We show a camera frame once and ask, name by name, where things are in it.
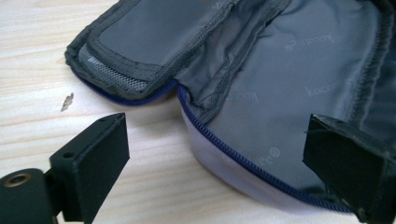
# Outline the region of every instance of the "wood grain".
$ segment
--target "wood grain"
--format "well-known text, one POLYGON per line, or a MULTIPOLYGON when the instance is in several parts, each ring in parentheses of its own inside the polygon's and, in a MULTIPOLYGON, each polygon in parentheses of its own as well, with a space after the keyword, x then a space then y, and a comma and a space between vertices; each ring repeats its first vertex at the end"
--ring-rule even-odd
POLYGON ((84 86, 64 64, 65 48, 115 3, 0 0, 0 176, 47 171, 53 152, 96 119, 123 111, 131 159, 95 223, 358 223, 329 211, 290 214, 217 179, 192 156, 174 94, 129 108, 84 86), (73 104, 61 112, 71 92, 73 104))

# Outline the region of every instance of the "wooden table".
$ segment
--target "wooden table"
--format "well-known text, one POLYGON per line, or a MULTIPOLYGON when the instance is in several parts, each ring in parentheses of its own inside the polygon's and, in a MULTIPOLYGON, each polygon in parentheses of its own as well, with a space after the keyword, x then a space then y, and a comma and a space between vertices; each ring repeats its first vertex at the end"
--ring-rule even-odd
POLYGON ((47 171, 49 156, 92 122, 125 112, 131 159, 94 223, 359 223, 328 211, 290 214, 226 185, 192 156, 174 94, 131 108, 81 83, 64 63, 65 48, 115 3, 0 1, 0 176, 47 171), (61 112, 71 92, 73 104, 61 112))

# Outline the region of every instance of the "screw hole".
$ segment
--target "screw hole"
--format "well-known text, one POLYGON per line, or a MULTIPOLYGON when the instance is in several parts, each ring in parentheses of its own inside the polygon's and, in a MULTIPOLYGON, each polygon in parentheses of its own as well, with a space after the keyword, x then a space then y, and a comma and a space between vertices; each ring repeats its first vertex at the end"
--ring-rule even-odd
POLYGON ((72 158, 73 156, 74 156, 74 154, 73 154, 72 152, 66 152, 66 153, 64 153, 64 158, 65 158, 65 159, 72 158))
POLYGON ((22 185, 24 183, 26 183, 27 181, 29 181, 29 179, 32 176, 30 174, 18 174, 18 175, 14 175, 12 176, 10 179, 8 179, 6 181, 6 183, 4 184, 4 186, 6 188, 15 188, 19 185, 22 185))

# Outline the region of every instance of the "zipper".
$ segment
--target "zipper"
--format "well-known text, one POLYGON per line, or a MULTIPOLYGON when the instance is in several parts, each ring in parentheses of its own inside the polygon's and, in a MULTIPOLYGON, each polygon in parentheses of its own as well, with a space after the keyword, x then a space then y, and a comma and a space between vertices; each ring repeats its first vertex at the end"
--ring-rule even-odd
POLYGON ((172 89, 174 89, 177 86, 177 80, 170 79, 165 85, 163 85, 161 88, 159 88, 157 91, 155 91, 154 94, 150 95, 149 97, 146 97, 141 100, 128 100, 123 97, 119 97, 118 95, 110 94, 110 93, 100 89, 99 87, 91 84, 91 82, 80 77, 78 75, 78 73, 76 71, 74 71, 74 69, 73 69, 73 72, 76 75, 76 77, 78 77, 78 79, 81 80, 91 90, 93 90, 97 94, 103 96, 108 101, 110 101, 116 105, 122 105, 122 106, 148 105, 155 101, 161 100, 166 95, 166 93, 168 93, 169 91, 171 91, 172 89))
POLYGON ((187 93, 186 89, 182 85, 179 85, 177 88, 177 96, 187 118, 189 118, 190 122, 198 130, 198 132, 200 132, 207 140, 209 140, 213 145, 215 145, 220 151, 222 151, 228 157, 232 158, 235 162, 237 162, 239 165, 241 165, 242 167, 253 173, 259 179, 267 182, 268 184, 270 184, 271 186, 277 189, 280 189, 284 193, 289 194, 289 196, 303 203, 326 208, 336 212, 351 213, 349 209, 347 209, 342 205, 329 203, 321 199, 314 198, 309 194, 302 192, 301 190, 291 187, 290 185, 284 183, 283 181, 279 180, 273 175, 268 174, 262 168, 258 167, 256 164, 247 160, 244 156, 233 150, 231 147, 227 146, 224 142, 218 139, 212 132, 210 132, 205 127, 205 125, 192 114, 192 112, 189 110, 186 104, 187 103, 186 93, 187 93))

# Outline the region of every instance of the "small debris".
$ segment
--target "small debris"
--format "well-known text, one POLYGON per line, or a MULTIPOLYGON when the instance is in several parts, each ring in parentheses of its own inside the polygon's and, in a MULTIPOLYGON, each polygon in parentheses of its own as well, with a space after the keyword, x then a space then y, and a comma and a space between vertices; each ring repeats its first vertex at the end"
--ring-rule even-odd
POLYGON ((74 93, 72 92, 69 96, 66 96, 64 105, 62 106, 61 112, 64 112, 71 104, 73 104, 74 93))

